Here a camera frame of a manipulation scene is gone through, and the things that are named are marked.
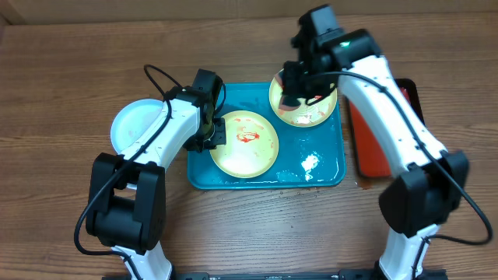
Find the light blue plate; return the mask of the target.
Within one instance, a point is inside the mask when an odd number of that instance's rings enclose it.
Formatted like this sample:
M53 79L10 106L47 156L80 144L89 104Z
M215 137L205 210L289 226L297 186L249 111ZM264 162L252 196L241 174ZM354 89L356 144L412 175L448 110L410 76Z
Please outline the light blue plate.
M148 129L160 114L163 103L159 100L137 100L124 107L114 118L110 128L110 142L119 154Z

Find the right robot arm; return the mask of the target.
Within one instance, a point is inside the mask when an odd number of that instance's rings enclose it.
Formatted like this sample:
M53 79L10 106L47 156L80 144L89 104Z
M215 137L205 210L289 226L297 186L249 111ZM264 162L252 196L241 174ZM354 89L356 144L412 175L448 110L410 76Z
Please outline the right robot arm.
M445 279L425 271L429 242L460 205L469 163L450 153L414 112L374 38L365 29L347 33L329 5L311 9L291 40L296 61L283 65L280 108L320 103L339 91L360 112L379 143L393 182L379 198L389 225L384 253L372 279Z

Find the red sponge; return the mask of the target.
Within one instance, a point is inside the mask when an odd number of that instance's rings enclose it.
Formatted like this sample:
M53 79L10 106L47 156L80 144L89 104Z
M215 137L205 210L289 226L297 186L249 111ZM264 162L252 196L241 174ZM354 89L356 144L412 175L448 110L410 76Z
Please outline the red sponge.
M284 90L284 83L283 83L283 78L284 76L284 70L282 69L280 72L275 74L275 80L279 84L282 90ZM301 102L294 97L287 96L282 94L280 101L279 101L279 109L284 110L284 111L294 111L298 109L301 106Z

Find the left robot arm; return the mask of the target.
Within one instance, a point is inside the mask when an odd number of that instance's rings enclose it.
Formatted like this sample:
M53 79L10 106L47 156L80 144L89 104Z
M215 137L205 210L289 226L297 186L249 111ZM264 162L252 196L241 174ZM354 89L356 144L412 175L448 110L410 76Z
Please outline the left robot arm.
M225 121L216 116L226 86L215 72L199 69L192 85L176 82L161 94L158 116L129 147L94 160L89 201L75 225L78 251L97 254L79 241L85 228L106 247L101 256L123 260L126 279L173 278L174 266L160 245L166 222L165 172L181 149L202 152L226 144Z

